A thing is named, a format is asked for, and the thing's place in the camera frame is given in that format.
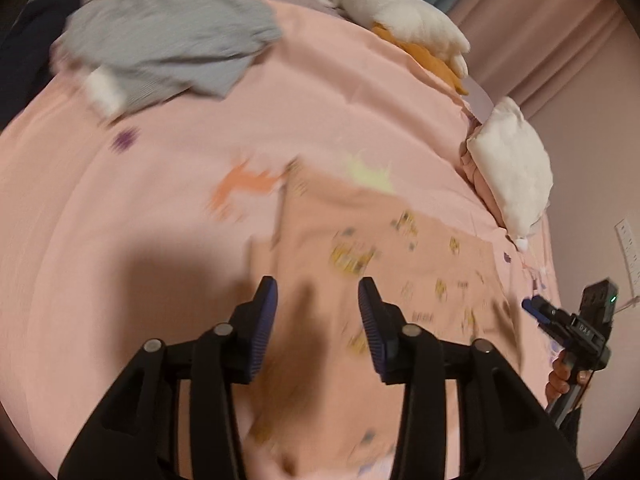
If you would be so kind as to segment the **person's right hand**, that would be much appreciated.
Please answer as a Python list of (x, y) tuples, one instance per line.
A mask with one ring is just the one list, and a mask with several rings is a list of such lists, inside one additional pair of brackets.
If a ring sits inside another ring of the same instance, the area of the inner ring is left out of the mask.
[(568, 393), (568, 390), (570, 390), (570, 384), (568, 383), (570, 374), (572, 374), (572, 369), (567, 365), (566, 351), (563, 350), (553, 361), (548, 382), (544, 387), (544, 394), (548, 403), (552, 403), (563, 394)]

